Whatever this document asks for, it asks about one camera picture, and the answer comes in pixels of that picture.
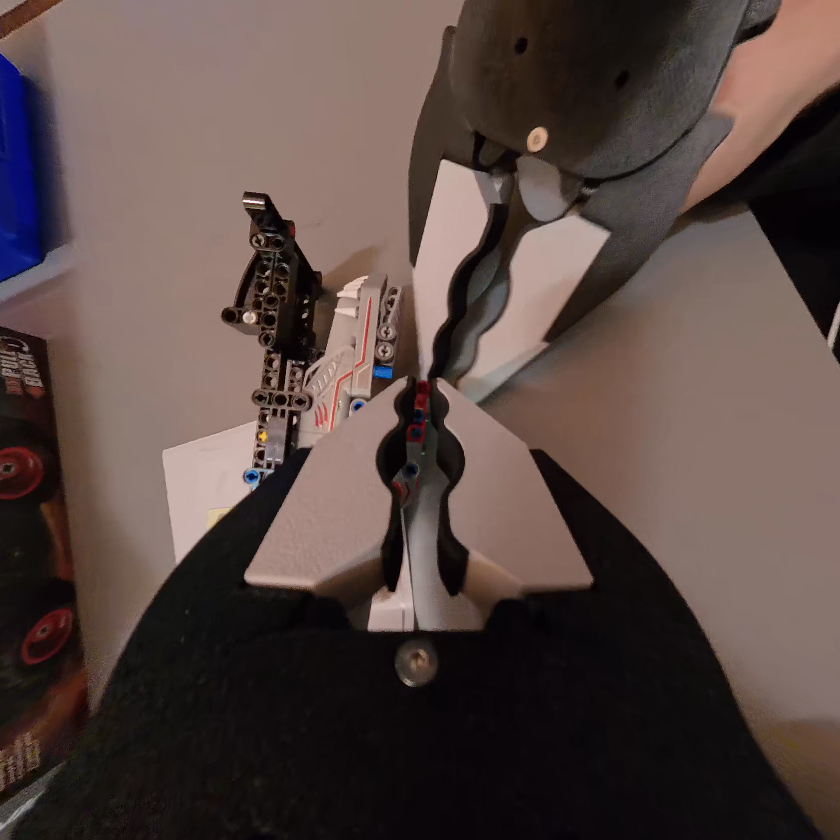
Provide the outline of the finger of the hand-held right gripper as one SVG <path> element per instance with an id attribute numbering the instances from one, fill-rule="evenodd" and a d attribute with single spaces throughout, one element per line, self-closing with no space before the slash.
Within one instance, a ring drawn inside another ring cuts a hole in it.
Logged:
<path id="1" fill-rule="evenodd" d="M 547 335 L 610 237 L 574 203 L 582 182 L 534 156 L 517 161 L 507 220 L 469 282 L 451 383 L 479 403 L 549 346 Z"/>
<path id="2" fill-rule="evenodd" d="M 452 161 L 438 167 L 413 268 L 419 373 L 460 391 L 496 391 L 510 361 L 490 361 L 490 340 L 510 313 L 511 246 L 505 243 L 515 175 Z"/>

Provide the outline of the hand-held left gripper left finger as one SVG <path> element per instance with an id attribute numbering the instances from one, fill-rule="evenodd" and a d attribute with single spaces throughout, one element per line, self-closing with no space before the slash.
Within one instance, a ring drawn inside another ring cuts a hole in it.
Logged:
<path id="1" fill-rule="evenodd" d="M 368 627 L 415 626 L 403 507 L 419 477 L 416 394 L 413 377 L 395 381 L 308 451 L 247 584 L 369 606 Z"/>

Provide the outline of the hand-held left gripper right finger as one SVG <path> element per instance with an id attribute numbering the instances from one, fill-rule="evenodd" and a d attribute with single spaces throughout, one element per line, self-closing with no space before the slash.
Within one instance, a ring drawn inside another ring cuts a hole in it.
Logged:
<path id="1" fill-rule="evenodd" d="M 479 630 L 502 601 L 589 590 L 529 447 L 446 381 L 430 385 L 430 630 Z"/>

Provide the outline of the black grey toy brick vehicle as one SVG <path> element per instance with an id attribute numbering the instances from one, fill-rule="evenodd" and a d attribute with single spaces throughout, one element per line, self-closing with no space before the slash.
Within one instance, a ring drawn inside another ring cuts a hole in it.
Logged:
<path id="1" fill-rule="evenodd" d="M 320 348 L 315 321 L 322 274 L 299 246 L 294 222 L 280 215 L 268 194 L 245 192 L 242 204 L 254 254 L 221 319 L 256 336 L 264 351 L 251 396 L 258 411 L 252 464 L 243 475 L 255 490 L 396 379 L 406 289 L 381 272 L 346 283 L 335 294 L 329 336 Z"/>

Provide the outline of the person's right forearm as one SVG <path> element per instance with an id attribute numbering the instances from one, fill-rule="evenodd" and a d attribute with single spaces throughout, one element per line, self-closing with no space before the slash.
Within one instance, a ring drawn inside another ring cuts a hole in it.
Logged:
<path id="1" fill-rule="evenodd" d="M 752 212 L 837 359 L 839 90 L 807 107 L 759 162 L 770 184 Z"/>

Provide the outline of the grey desk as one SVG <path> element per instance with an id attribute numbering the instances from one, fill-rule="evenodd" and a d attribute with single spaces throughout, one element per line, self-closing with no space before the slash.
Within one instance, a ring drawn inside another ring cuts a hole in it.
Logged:
<path id="1" fill-rule="evenodd" d="M 219 317 L 243 191 L 331 286 L 409 279 L 408 161 L 460 7 L 60 2 L 2 39 L 71 245 L 2 325 L 49 340 L 94 707 L 175 564 L 162 452 L 252 417 L 259 351 Z M 838 364 L 753 217 L 695 217 L 488 408 L 662 564 L 838 838 Z"/>

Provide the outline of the person's right hand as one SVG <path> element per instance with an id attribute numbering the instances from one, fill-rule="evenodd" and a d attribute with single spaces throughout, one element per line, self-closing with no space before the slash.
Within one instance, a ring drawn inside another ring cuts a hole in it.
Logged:
<path id="1" fill-rule="evenodd" d="M 839 80 L 839 2 L 783 1 L 772 25 L 732 51 L 711 113 L 731 120 L 701 166 L 685 213 L 743 173 Z"/>

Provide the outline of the white instruction booklet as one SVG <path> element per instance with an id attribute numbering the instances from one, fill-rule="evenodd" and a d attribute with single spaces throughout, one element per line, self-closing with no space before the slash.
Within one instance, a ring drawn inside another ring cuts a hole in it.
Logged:
<path id="1" fill-rule="evenodd" d="M 176 564 L 220 518 L 249 494 L 244 473 L 251 467 L 255 435 L 254 421 L 163 451 Z M 383 588 L 371 601 L 368 630 L 414 630 L 409 562 L 408 548 L 405 548 L 395 591 Z"/>

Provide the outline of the black toy set box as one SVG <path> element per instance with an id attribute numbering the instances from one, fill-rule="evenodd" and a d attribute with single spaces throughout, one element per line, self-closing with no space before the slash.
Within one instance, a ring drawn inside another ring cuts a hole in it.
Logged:
<path id="1" fill-rule="evenodd" d="M 1 802 L 60 763 L 88 714 L 46 341 L 1 329 Z"/>

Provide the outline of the blue plastic bin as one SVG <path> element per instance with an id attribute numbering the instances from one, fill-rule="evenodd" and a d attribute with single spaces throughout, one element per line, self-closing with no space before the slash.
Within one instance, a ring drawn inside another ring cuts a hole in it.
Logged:
<path id="1" fill-rule="evenodd" d="M 39 265 L 41 241 L 35 148 L 26 79 L 1 57 L 1 281 Z"/>

